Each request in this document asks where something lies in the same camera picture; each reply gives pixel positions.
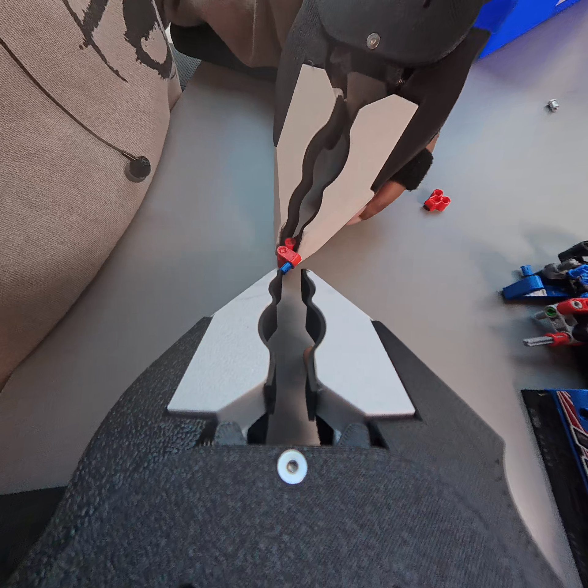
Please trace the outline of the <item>black hoodie drawstring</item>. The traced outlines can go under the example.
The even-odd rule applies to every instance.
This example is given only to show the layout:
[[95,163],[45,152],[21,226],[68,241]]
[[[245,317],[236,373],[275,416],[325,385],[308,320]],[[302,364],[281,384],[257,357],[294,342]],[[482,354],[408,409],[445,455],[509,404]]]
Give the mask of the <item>black hoodie drawstring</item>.
[[35,76],[27,69],[17,55],[11,50],[9,45],[1,39],[1,46],[4,51],[8,54],[11,60],[21,70],[21,72],[28,78],[28,80],[34,85],[34,87],[41,92],[55,107],[57,107],[66,117],[73,121],[78,127],[82,128],[87,134],[90,134],[101,144],[105,145],[109,149],[115,151],[121,155],[127,161],[125,166],[125,175],[131,182],[141,183],[151,175],[152,166],[150,160],[143,155],[135,155],[126,151],[108,140],[98,135],[89,126],[84,124],[78,119],[73,113],[71,113],[65,106],[63,106],[44,86],[35,78]]

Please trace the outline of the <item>grey desk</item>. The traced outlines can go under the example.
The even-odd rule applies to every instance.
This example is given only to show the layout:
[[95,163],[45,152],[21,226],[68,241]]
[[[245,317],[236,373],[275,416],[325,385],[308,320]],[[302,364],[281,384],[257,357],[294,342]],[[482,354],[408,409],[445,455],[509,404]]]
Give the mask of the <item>grey desk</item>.
[[[206,65],[177,106],[143,204],[94,283],[1,393],[1,494],[66,485],[107,411],[273,256],[272,88]],[[551,114],[550,99],[560,105]],[[428,212],[442,189],[451,204]],[[587,1],[477,62],[421,188],[305,266],[384,323],[506,444],[509,486],[545,557],[581,587],[518,391],[582,385],[526,349],[530,309],[499,290],[587,238]]]

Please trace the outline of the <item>blue labelled storage bin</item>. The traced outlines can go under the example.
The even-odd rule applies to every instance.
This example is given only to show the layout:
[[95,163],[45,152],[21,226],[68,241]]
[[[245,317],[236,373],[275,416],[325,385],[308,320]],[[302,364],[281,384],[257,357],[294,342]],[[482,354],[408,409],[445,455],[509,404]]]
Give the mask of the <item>blue labelled storage bin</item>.
[[474,23],[475,28],[490,33],[479,58],[494,53],[574,4],[577,1],[485,2]]

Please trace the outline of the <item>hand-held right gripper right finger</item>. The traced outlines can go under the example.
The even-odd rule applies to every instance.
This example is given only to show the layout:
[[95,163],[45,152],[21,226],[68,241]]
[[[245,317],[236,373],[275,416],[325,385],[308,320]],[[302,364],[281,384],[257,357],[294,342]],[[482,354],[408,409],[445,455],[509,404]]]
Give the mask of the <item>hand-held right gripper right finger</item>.
[[343,433],[351,424],[409,419],[416,408],[368,314],[318,274],[300,274],[305,329],[315,348],[306,366],[308,419]]

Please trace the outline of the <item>person's left forearm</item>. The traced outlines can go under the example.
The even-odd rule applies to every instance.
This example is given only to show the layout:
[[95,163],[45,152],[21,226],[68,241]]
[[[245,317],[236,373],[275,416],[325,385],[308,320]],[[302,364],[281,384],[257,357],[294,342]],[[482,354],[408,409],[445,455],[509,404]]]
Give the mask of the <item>person's left forearm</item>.
[[303,1],[157,1],[175,48],[212,63],[277,68]]

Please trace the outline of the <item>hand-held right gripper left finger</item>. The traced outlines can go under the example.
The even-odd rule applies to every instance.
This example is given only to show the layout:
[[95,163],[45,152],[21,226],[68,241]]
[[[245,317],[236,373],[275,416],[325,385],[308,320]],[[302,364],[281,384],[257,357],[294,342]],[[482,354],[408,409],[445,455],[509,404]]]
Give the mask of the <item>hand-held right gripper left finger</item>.
[[233,422],[248,430],[276,401],[277,330],[282,273],[272,270],[212,316],[167,410]]

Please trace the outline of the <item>person's left hand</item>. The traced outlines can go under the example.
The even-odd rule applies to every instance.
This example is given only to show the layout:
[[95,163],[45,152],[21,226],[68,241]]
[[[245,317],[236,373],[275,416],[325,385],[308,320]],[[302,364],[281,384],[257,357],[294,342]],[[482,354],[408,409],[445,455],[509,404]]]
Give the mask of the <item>person's left hand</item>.
[[386,182],[375,193],[369,203],[346,223],[346,226],[358,224],[359,222],[366,221],[379,214],[392,202],[397,200],[397,198],[399,198],[405,190],[406,188],[402,184],[393,180]]

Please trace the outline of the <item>person's beige hoodie torso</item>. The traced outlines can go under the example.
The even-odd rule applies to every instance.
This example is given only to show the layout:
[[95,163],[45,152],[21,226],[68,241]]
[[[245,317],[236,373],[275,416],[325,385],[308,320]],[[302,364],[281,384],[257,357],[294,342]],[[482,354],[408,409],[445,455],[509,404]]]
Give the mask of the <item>person's beige hoodie torso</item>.
[[91,283],[140,207],[180,84],[157,1],[1,1],[1,387]]

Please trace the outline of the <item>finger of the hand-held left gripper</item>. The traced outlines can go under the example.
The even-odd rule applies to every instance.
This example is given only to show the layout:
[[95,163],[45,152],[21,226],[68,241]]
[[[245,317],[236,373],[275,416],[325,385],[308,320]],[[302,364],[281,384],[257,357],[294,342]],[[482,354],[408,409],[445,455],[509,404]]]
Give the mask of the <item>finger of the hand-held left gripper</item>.
[[303,227],[298,247],[302,260],[365,209],[373,198],[376,177],[417,108],[398,95],[363,106],[335,148],[319,157],[311,191],[311,218]]
[[327,71],[302,65],[275,148],[278,244],[300,239],[298,226],[312,191],[316,162],[338,142],[345,122],[345,99],[332,86]]

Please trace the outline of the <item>toy brick race car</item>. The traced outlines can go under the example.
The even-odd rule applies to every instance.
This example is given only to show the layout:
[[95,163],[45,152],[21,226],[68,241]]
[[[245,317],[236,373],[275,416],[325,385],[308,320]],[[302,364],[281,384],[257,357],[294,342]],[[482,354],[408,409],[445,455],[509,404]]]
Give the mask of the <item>toy brick race car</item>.
[[[521,266],[520,279],[502,290],[507,302],[544,302],[536,320],[550,330],[528,337],[528,348],[562,347],[587,381],[587,241],[558,254],[558,262],[534,271]],[[583,587],[587,587],[587,387],[523,389],[522,399],[548,474]]]

